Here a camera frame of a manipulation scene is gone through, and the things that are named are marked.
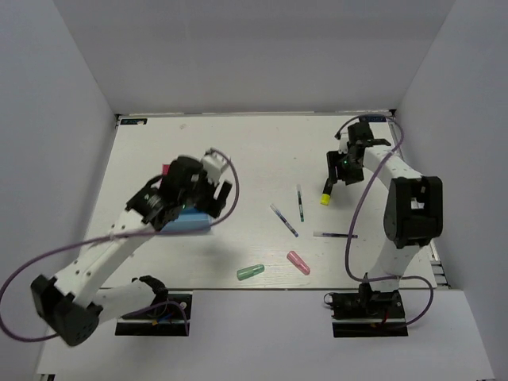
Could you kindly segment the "yellow cap black highlighter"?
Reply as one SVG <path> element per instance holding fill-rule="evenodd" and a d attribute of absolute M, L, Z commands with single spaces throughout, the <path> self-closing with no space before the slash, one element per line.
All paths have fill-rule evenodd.
<path fill-rule="evenodd" d="M 329 204 L 332 190 L 333 190 L 333 182 L 330 179 L 327 179 L 325 181 L 325 185 L 323 187 L 323 191 L 321 194 L 321 204 L 323 206 L 327 206 Z"/>

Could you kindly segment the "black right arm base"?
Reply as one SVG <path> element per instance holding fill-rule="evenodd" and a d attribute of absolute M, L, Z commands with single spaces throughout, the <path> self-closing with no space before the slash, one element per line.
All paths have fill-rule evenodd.
<path fill-rule="evenodd" d="M 398 291 L 329 292 L 334 338 L 407 337 L 406 313 Z"/>

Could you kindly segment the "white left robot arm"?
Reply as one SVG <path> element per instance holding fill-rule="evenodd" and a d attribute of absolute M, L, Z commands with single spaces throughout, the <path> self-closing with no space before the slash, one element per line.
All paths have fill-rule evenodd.
<path fill-rule="evenodd" d="M 197 160 L 179 156 L 165 175 L 149 181 L 127 201 L 107 236 L 94 239 L 76 260 L 47 278 L 38 276 L 30 288 L 38 315 L 70 347 L 87 340 L 102 323 L 147 313 L 158 317 L 171 303 L 164 283 L 142 275 L 121 287 L 105 281 L 144 243 L 168 236 L 165 226 L 190 206 L 212 217 L 221 215 L 229 192 L 239 183 L 222 180 L 234 166 L 224 153 L 208 150 Z"/>

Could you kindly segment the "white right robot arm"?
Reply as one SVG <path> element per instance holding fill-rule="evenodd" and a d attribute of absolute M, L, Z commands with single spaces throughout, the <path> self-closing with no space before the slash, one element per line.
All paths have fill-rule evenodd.
<path fill-rule="evenodd" d="M 393 302 L 406 269 L 420 249 L 439 237 L 443 230 L 443 183 L 437 176 L 425 176 L 409 166 L 398 147 L 376 138 L 366 117 L 354 117 L 336 133 L 339 148 L 326 155 L 328 178 L 321 204 L 328 205 L 333 186 L 364 181 L 364 170 L 372 173 L 368 184 L 380 180 L 388 191 L 383 214 L 386 240 L 370 271 L 358 279 L 357 303 L 374 317 Z"/>

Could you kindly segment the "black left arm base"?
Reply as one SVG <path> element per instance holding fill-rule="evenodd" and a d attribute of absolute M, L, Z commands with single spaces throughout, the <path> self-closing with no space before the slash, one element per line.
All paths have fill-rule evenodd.
<path fill-rule="evenodd" d="M 193 294 L 169 294 L 169 303 L 142 314 L 119 318 L 117 337 L 188 337 L 191 327 Z"/>

